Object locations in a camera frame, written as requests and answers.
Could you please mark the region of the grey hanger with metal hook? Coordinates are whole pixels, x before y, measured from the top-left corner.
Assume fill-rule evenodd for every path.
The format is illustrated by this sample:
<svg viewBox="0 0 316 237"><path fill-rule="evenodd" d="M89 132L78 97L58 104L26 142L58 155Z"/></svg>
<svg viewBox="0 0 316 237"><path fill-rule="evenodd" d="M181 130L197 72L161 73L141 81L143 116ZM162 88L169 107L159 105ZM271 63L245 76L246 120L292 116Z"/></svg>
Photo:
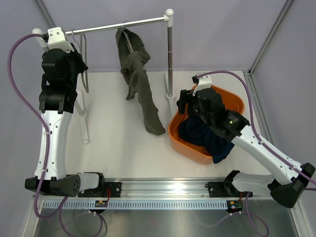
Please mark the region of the grey hanger with metal hook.
<svg viewBox="0 0 316 237"><path fill-rule="evenodd" d="M74 37L74 29L72 30L72 38L74 42L77 43L79 47L80 54L83 58L83 62L85 65L87 65L87 38L85 34L80 35L79 41L77 41ZM81 82L82 86L86 93L89 93L89 83L88 83L88 72L87 69L85 69L81 74Z"/></svg>

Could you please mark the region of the navy blue shorts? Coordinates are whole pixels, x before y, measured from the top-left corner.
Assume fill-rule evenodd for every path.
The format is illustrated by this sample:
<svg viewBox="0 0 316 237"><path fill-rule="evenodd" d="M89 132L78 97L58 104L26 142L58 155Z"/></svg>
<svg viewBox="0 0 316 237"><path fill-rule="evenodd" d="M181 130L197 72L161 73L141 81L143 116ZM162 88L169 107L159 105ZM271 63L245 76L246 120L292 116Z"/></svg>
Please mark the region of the navy blue shorts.
<svg viewBox="0 0 316 237"><path fill-rule="evenodd" d="M210 126L197 116L190 116L181 122L178 135L190 144L205 148L212 156L214 163L224 160L235 146L232 142L217 136Z"/></svg>

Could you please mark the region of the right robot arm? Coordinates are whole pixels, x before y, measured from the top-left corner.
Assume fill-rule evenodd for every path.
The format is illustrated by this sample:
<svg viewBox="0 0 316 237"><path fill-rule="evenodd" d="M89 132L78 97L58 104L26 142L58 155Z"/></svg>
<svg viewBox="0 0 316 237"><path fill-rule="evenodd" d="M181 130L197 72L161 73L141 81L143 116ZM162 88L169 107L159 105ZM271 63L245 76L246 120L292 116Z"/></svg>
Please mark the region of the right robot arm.
<svg viewBox="0 0 316 237"><path fill-rule="evenodd" d="M280 205L293 208L311 182L315 167L301 164L285 155L269 141L255 133L255 128L240 113L226 109L222 96L213 88L180 92L179 114L198 116L219 137L242 148L254 157L270 175L250 175L232 171L224 183L224 192L270 195Z"/></svg>

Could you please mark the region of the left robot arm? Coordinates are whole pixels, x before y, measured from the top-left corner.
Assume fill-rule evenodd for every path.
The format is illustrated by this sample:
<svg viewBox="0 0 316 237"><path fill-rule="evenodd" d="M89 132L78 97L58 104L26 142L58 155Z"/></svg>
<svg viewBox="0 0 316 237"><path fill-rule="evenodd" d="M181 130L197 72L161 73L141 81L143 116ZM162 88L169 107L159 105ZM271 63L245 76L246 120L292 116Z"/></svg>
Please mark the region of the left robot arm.
<svg viewBox="0 0 316 237"><path fill-rule="evenodd" d="M39 95L40 120L43 122L40 155L33 177L25 188L42 195L75 197L90 191L100 197L106 191L99 172L67 174L66 143L75 109L78 75L88 69L76 48L50 49L42 55L44 71Z"/></svg>

